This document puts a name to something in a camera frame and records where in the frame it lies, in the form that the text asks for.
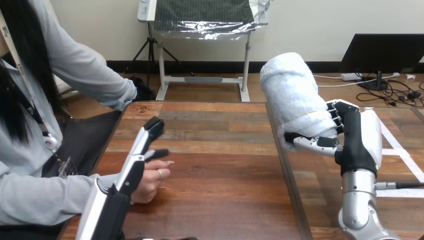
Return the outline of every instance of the id badge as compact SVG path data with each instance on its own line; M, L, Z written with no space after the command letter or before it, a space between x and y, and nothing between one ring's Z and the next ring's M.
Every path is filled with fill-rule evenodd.
M75 167L71 157L68 157L66 161L59 160L59 177L66 179L67 176L78 175L78 170Z

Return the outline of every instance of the power strip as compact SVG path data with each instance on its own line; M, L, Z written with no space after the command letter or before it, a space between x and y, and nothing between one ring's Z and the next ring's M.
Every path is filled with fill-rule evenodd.
M344 73L344 74L341 75L341 79L343 81L361 80L362 74L358 73L358 75L356 73Z

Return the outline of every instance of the baseboard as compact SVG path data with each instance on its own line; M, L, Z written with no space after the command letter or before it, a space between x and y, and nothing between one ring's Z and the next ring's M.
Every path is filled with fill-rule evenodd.
M259 73L264 61L251 61L249 64L249 73ZM243 73L244 62L242 61L181 61L177 64L175 61L165 61L165 73L207 73L207 74L239 74ZM338 73L340 69L340 61L307 61L312 73ZM123 73L127 68L126 73L145 74L148 69L148 62L137 60L133 64L131 61L107 61L107 66L117 73ZM159 64L155 62L150 66L150 73L159 73ZM415 73L424 73L424 62L420 62L415 68Z

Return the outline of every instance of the white tape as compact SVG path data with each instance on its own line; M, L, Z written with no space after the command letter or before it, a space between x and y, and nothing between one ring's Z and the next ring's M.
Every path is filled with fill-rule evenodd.
M381 153L388 156L399 156L398 152L394 149L383 148Z
M392 133L387 129L386 125L381 122L381 133L394 148L394 151L400 156L406 166L411 170L415 177L421 182L424 183L424 172L421 168L414 162L409 153L401 146L401 144L396 140Z
M377 197L380 198L423 198L424 189L390 189L377 190Z

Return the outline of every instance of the rolled towel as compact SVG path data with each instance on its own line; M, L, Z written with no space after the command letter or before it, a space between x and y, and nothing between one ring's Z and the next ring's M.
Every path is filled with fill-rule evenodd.
M260 70L260 87L272 109L284 147L295 149L285 141L284 133L337 136L336 124L327 112L326 102L318 95L314 76L299 54L285 53L267 62Z

